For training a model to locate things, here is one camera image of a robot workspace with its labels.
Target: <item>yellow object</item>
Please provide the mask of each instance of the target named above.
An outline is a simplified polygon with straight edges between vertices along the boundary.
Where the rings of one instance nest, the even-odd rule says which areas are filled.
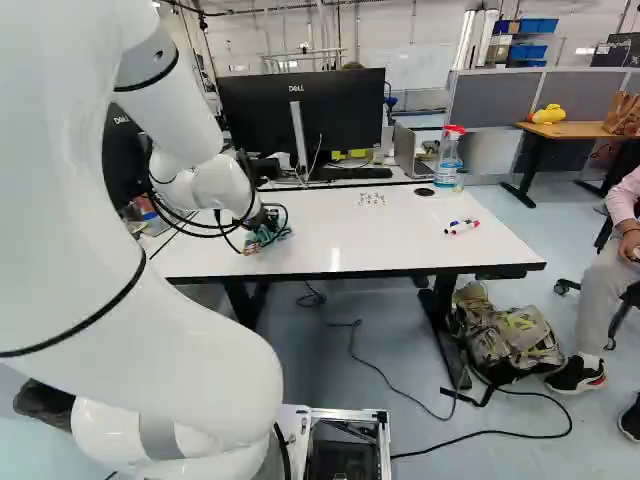
[[[341,160],[346,160],[347,158],[367,158],[367,155],[369,155],[369,150],[366,148],[349,150],[346,155],[340,151],[334,150],[331,152],[331,160],[339,162]]]
[[[340,151],[333,150],[331,152],[331,160],[333,160],[334,162],[339,162],[340,160],[344,160],[346,158],[347,156]]]
[[[356,150],[350,150],[349,151],[349,156],[351,158],[365,158],[367,156],[367,149],[366,148],[359,148]]]
[[[567,118],[567,112],[565,112],[557,103],[550,103],[547,108],[538,110],[533,115],[530,115],[529,121],[532,123],[544,123],[545,125],[551,125]]]

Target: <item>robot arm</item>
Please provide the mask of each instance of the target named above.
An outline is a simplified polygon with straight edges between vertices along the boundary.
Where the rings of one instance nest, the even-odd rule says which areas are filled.
[[[251,478],[282,401],[278,359],[154,272],[102,178],[115,83],[159,145],[154,174],[196,167],[182,193],[236,215],[252,197],[218,155],[215,120],[151,2],[13,2],[0,41],[19,47],[0,70],[0,191],[21,206],[7,212],[0,249],[0,361],[75,394],[74,437],[105,464],[147,478]]]
[[[266,219],[259,197],[235,159],[220,154],[222,133],[196,85],[187,58],[155,22],[147,36],[121,10],[124,29],[133,28],[115,82],[115,100],[154,139],[149,164],[154,189],[183,210],[226,208],[236,218],[251,205],[249,219]],[[157,15],[138,11],[136,15]]]

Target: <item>black chair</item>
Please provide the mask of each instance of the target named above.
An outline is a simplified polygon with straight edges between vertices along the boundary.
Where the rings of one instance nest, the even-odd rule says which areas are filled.
[[[635,205],[635,213],[636,217],[638,216],[640,210],[640,202]],[[598,253],[604,248],[604,245],[609,240],[611,236],[611,232],[613,231],[613,222],[611,221],[611,217],[607,217],[602,228],[600,229],[600,233],[598,233],[598,237],[594,243],[594,247],[598,250]],[[571,280],[567,280],[566,278],[560,278],[553,286],[553,291],[556,292],[560,296],[565,296],[566,293],[570,289],[580,290],[580,284],[576,282],[572,282]],[[605,350],[615,350],[616,348],[616,333],[620,329],[622,322],[625,317],[631,310],[631,307],[640,308],[640,282],[636,282],[630,285],[627,290],[620,296],[620,300],[622,303],[620,307],[613,315],[611,319],[611,323],[609,324],[609,343],[607,344]]]

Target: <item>hand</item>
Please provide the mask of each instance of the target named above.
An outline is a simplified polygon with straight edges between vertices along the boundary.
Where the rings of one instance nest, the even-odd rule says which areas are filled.
[[[618,248],[618,253],[622,258],[627,260],[640,260],[637,258],[633,249],[640,246],[640,230],[631,230],[627,232],[622,240],[620,240],[620,248]]]

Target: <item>black monitor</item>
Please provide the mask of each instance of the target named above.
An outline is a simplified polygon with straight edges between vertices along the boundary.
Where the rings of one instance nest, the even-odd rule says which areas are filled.
[[[148,190],[149,143],[119,105],[109,105],[102,138],[102,174],[116,210]]]
[[[233,76],[218,90],[233,144],[247,152],[295,156],[290,102],[299,101],[310,159],[320,134],[324,151],[380,144],[384,79],[384,68]]]

